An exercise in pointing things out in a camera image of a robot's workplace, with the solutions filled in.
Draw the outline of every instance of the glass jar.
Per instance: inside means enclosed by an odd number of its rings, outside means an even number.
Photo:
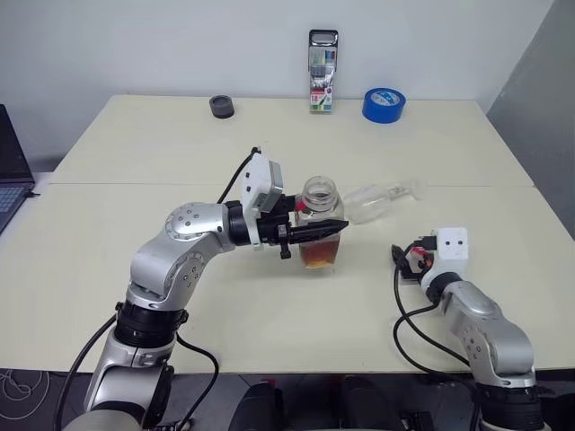
[[[343,220],[343,204],[335,183],[323,176],[310,178],[296,204],[296,225],[305,226],[331,218]],[[299,244],[299,254],[306,268],[322,268],[335,262],[340,246],[336,233],[320,241]]]

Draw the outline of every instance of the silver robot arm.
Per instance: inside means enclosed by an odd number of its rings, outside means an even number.
[[[66,431],[131,431],[161,420],[170,394],[173,368],[168,359],[185,307],[208,262],[238,245],[281,246],[316,241],[347,222],[326,220],[292,227],[295,197],[282,194],[279,165],[253,154],[243,180],[242,201],[189,203],[175,209],[162,231],[133,258],[126,301],[119,303],[84,400],[86,413]]]
[[[549,429],[541,414],[529,338],[493,300],[463,280],[468,260],[466,229],[438,229],[414,244],[425,251],[423,271],[415,278],[428,299],[439,302],[448,328],[469,359],[482,429]]]

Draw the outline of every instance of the brown liquid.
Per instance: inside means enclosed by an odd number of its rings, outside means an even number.
[[[306,268],[321,268],[335,262],[335,255],[338,254],[340,237],[332,241],[300,244],[299,253]]]

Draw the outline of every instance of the laptop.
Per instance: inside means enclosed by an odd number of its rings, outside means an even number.
[[[0,233],[34,188],[34,179],[6,107],[0,104]]]

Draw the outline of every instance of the laptop keyboard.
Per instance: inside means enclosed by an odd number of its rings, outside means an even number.
[[[12,208],[13,203],[22,194],[24,187],[3,187],[0,188],[0,213],[7,213]]]

